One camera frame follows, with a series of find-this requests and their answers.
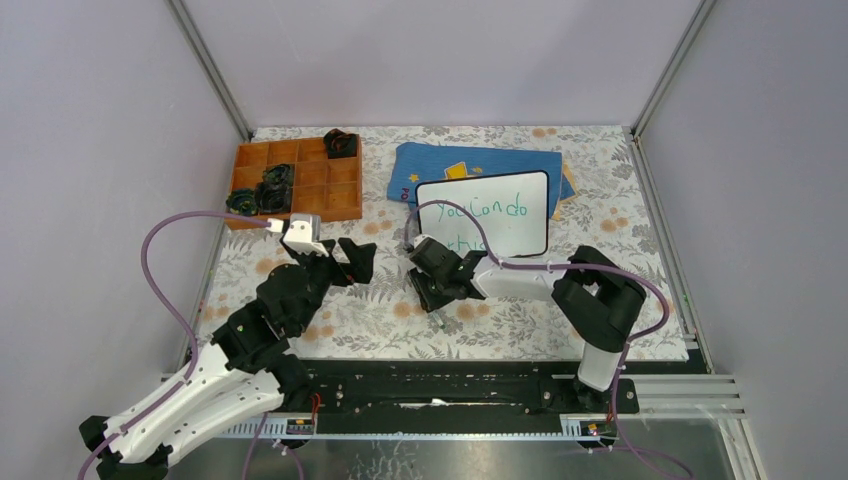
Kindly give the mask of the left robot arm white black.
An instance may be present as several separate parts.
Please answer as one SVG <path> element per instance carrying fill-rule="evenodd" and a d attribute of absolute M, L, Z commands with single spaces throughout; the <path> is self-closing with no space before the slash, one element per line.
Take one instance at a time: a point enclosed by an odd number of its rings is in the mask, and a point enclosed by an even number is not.
<path fill-rule="evenodd" d="M 163 479 L 190 452 L 231 427 L 278 408 L 296 411 L 314 392 L 290 339 L 310 325 L 331 287 L 367 284 L 376 245 L 349 238 L 284 245 L 254 300 L 234 311 L 177 374 L 112 416 L 91 416 L 81 437 L 101 479 Z"/>

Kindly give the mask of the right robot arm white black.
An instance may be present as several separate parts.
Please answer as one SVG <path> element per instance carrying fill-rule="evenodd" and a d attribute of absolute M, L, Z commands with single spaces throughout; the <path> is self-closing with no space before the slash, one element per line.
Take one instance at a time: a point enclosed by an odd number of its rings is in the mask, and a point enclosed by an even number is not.
<path fill-rule="evenodd" d="M 428 235 L 407 248 L 410 281 L 422 309 L 432 312 L 460 300 L 520 298 L 549 301 L 584 340 L 573 386 L 575 402 L 597 412 L 613 398 L 613 379 L 647 293 L 599 250 L 580 246 L 557 268 L 530 259 L 495 261 L 484 250 L 464 256 Z"/>

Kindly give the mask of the white board with black frame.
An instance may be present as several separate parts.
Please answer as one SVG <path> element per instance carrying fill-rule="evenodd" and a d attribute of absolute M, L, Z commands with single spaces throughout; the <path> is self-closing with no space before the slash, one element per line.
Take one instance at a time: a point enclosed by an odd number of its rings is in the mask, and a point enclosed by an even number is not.
<path fill-rule="evenodd" d="M 424 183 L 416 188 L 420 231 L 464 255 L 489 247 L 500 257 L 548 247 L 549 177 L 544 171 Z"/>

